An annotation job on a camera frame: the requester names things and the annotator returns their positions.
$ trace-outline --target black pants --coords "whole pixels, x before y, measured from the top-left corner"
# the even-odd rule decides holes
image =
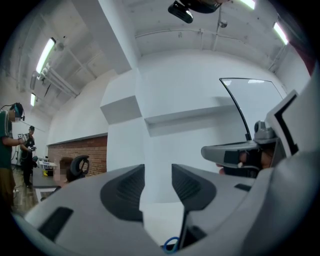
[[[25,160],[23,160],[23,162],[21,163],[21,168],[23,171],[23,181],[25,183],[25,185],[30,185],[30,175],[32,173],[32,158],[27,158]]]

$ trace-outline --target red brick wall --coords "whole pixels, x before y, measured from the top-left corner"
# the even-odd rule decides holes
[[[48,157],[58,167],[62,157],[75,158],[80,155],[88,155],[90,169],[87,176],[98,175],[107,171],[107,136],[88,138],[73,142],[50,145]]]

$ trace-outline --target ceiling light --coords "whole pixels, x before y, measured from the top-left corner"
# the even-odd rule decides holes
[[[241,2],[245,3],[247,6],[249,6],[252,10],[255,9],[256,3],[253,0],[240,0]]]
[[[277,22],[274,24],[273,28],[278,33],[279,37],[282,39],[284,44],[286,45],[288,43],[287,36]]]
[[[31,101],[30,101],[31,106],[33,107],[35,106],[35,101],[36,101],[36,95],[31,93]]]
[[[223,83],[225,84],[225,86],[229,86],[231,84],[231,80],[227,80],[227,81],[223,81]]]
[[[254,79],[250,79],[248,81],[248,84],[261,84],[261,83],[264,83],[265,81],[264,80],[254,80]]]
[[[38,65],[36,66],[36,71],[40,74],[42,72],[42,68],[44,67],[44,64],[46,62],[46,59],[50,53],[50,51],[52,50],[52,48],[54,47],[56,41],[51,37],[48,42],[46,43],[43,52],[40,56]]]

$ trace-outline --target green shirt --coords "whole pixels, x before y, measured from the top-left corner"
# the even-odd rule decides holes
[[[0,168],[11,170],[12,147],[3,144],[3,137],[9,137],[13,139],[12,122],[9,120],[8,111],[0,112]]]

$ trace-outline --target blue cable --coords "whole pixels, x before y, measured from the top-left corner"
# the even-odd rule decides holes
[[[167,244],[172,241],[172,240],[177,240],[176,243],[174,244],[173,246],[173,249],[172,250],[167,250]],[[164,245],[163,245],[163,250],[165,253],[167,254],[173,254],[175,253],[177,250],[178,250],[178,242],[179,242],[179,237],[177,236],[174,236],[174,237],[171,237],[169,238],[167,241],[165,241]]]

